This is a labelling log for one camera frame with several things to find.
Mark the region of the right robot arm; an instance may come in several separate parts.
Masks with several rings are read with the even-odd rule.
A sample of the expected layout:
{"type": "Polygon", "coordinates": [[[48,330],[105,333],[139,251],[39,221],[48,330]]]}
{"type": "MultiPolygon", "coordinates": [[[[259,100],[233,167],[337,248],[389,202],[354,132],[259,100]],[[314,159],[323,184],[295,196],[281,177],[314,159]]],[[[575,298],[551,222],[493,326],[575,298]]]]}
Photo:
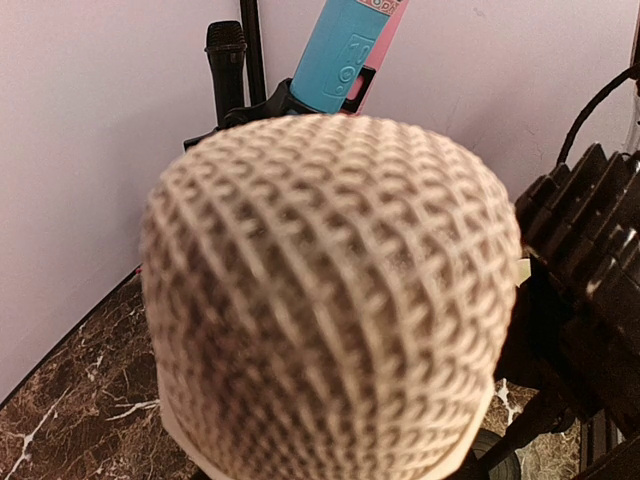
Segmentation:
{"type": "Polygon", "coordinates": [[[518,288],[495,375],[534,397],[479,460],[491,470],[546,433],[575,420],[607,420],[604,452],[585,479],[639,475],[639,155],[591,145],[574,165],[574,140],[595,108],[626,81],[631,66],[583,108],[554,168],[516,202],[531,273],[518,288]]]}

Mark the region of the black stand of blue microphone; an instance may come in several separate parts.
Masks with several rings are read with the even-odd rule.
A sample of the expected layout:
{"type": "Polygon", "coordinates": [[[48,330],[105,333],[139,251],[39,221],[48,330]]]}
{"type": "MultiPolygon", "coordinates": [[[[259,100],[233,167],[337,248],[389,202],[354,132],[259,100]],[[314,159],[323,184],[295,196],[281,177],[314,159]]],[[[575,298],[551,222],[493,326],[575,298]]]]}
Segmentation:
{"type": "Polygon", "coordinates": [[[231,109],[222,121],[210,132],[187,139],[183,142],[184,151],[196,146],[202,140],[237,126],[245,125],[253,121],[278,118],[290,114],[311,114],[313,109],[300,102],[290,90],[292,79],[281,81],[274,93],[264,102],[250,107],[238,107],[231,109]]]}

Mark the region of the beige microphone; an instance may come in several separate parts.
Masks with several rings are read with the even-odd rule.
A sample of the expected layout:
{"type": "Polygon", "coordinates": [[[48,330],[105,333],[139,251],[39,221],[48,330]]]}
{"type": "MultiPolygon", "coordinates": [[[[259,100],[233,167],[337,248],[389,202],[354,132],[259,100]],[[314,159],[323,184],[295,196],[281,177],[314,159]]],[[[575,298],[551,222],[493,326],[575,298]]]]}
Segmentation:
{"type": "Polygon", "coordinates": [[[211,479],[443,479],[494,393],[521,238],[503,183],[418,126],[222,131],[152,188],[160,411],[211,479]]]}

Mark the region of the blue microphone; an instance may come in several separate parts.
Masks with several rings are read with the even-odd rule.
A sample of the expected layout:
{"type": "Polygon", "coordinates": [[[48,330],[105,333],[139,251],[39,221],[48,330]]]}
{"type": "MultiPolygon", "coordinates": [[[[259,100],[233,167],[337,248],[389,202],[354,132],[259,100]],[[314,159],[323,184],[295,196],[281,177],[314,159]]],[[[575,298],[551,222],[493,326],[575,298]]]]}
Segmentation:
{"type": "Polygon", "coordinates": [[[327,0],[290,83],[321,113],[356,113],[375,76],[366,62],[401,1],[327,0]]]}

